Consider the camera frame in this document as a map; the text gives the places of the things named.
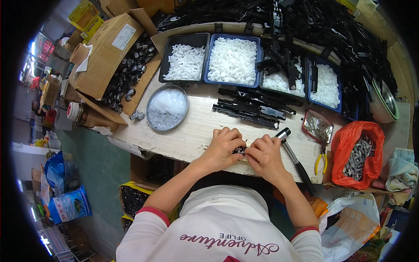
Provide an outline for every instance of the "black plastic tray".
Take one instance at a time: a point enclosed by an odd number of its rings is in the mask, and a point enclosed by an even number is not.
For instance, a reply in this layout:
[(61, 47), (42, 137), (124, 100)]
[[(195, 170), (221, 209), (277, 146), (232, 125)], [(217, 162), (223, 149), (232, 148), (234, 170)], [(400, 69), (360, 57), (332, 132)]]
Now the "black plastic tray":
[[(210, 49), (210, 33), (196, 33), (196, 34), (184, 34), (170, 36), (167, 39), (166, 48), (164, 49), (164, 55), (160, 66), (160, 74), (158, 80), (161, 83), (198, 83), (204, 80), (205, 65), (208, 60), (208, 53)], [(175, 44), (185, 44), (191, 47), (205, 47), (204, 63), (202, 64), (201, 80), (164, 80), (163, 75), (169, 72), (170, 62), (168, 61), (169, 56), (172, 55), (172, 46)]]
[(260, 72), (261, 73), (261, 76), (260, 76), (260, 79), (259, 79), (259, 87), (262, 88), (262, 89), (264, 89), (264, 90), (268, 90), (268, 91), (272, 91), (272, 92), (275, 92), (275, 93), (279, 93), (281, 95), (290, 96), (293, 99), (296, 99), (298, 101), (307, 100), (308, 99), (308, 77), (309, 77), (310, 65), (309, 65), (309, 60), (308, 60), (307, 56), (301, 55), (301, 57), (303, 58), (303, 59), (301, 59), (301, 67), (303, 68), (303, 72), (301, 73), (301, 78), (302, 78), (303, 84), (304, 84), (304, 93), (305, 93), (305, 96), (296, 96), (296, 95), (293, 95), (293, 94), (290, 94), (290, 93), (286, 93), (286, 92), (277, 91), (277, 90), (273, 90), (273, 89), (270, 89), (270, 88), (263, 87), (263, 78), (265, 76), (265, 72), (264, 71), (261, 71)]

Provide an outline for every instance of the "round metal tray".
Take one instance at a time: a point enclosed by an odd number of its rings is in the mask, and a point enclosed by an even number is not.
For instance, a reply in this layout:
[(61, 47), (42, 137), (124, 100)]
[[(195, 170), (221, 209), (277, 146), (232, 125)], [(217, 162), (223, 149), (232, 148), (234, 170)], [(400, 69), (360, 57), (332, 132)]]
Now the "round metal tray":
[[(178, 90), (180, 90), (185, 95), (185, 97), (186, 97), (186, 111), (185, 111), (185, 114), (182, 117), (182, 119), (179, 121), (179, 123), (177, 123), (173, 127), (169, 128), (169, 129), (157, 129), (154, 126), (152, 126), (151, 123), (150, 123), (150, 121), (148, 120), (148, 107), (150, 106), (151, 100), (156, 96), (157, 93), (159, 93), (162, 90), (168, 89), (168, 88), (178, 89)], [(147, 106), (145, 108), (145, 118), (147, 119), (147, 122), (148, 122), (149, 126), (151, 126), (151, 128), (153, 128), (154, 130), (157, 130), (157, 131), (168, 131), (168, 130), (171, 130), (171, 129), (179, 126), (183, 122), (183, 120), (186, 117), (186, 114), (188, 113), (188, 108), (189, 108), (189, 99), (188, 99), (188, 95), (186, 94), (185, 90), (183, 90), (180, 86), (173, 85), (173, 84), (168, 84), (168, 85), (164, 85), (164, 86), (160, 87), (159, 89), (157, 89), (156, 91), (154, 91), (154, 93), (150, 96), (150, 99), (148, 99)]]

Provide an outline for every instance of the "woman's right hand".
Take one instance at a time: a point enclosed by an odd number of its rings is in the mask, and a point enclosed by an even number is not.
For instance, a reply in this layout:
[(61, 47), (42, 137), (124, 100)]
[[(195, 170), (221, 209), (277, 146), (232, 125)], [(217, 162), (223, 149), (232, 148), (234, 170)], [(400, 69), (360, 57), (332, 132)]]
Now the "woman's right hand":
[(255, 172), (274, 186), (284, 188), (294, 179), (290, 172), (285, 170), (281, 158), (281, 140), (277, 137), (271, 138), (264, 135), (256, 139), (250, 147), (246, 148), (244, 153), (249, 164)]

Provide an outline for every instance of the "label on box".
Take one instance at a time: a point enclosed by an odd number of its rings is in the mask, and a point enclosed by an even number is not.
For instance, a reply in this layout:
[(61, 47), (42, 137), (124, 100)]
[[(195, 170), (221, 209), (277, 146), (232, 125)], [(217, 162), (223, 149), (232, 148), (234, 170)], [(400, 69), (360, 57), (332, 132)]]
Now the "label on box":
[(115, 40), (112, 42), (112, 45), (116, 48), (124, 50), (127, 46), (128, 41), (134, 35), (136, 29), (129, 24), (126, 24), (119, 34), (116, 36)]

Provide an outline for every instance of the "green floor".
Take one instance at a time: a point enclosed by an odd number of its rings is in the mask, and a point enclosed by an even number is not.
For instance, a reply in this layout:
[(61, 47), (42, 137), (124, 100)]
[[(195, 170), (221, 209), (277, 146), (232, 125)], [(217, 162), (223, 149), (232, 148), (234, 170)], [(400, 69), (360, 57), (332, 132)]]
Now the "green floor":
[(93, 216), (77, 219), (93, 248), (105, 259), (115, 259), (124, 236), (118, 186), (129, 181), (130, 153), (112, 145), (107, 137), (85, 128), (57, 130), (63, 152), (72, 153), (79, 180), (86, 189)]

